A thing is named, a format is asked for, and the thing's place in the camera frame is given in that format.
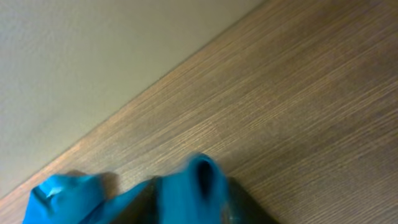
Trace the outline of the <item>blue polo shirt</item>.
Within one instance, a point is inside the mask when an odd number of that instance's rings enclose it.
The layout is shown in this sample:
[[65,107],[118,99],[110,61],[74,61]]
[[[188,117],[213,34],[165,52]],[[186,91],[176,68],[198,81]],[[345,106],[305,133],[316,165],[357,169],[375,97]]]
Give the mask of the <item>blue polo shirt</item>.
[[[158,176],[159,223],[221,223],[228,199],[225,175],[204,154],[179,172]],[[24,223],[110,223],[149,183],[108,199],[98,175],[53,175],[30,192]]]

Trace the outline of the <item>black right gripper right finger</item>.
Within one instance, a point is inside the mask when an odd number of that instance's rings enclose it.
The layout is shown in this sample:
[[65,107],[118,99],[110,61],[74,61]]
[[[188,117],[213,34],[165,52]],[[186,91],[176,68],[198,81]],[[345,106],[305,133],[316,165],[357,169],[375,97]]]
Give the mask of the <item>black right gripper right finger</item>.
[[233,177],[228,177],[228,199],[223,224],[279,224]]

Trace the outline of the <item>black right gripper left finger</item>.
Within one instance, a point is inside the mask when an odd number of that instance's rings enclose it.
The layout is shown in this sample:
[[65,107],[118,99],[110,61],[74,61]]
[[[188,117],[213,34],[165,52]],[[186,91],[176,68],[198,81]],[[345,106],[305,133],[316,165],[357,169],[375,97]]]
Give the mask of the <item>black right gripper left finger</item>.
[[158,224],[157,183],[152,178],[136,198],[110,224]]

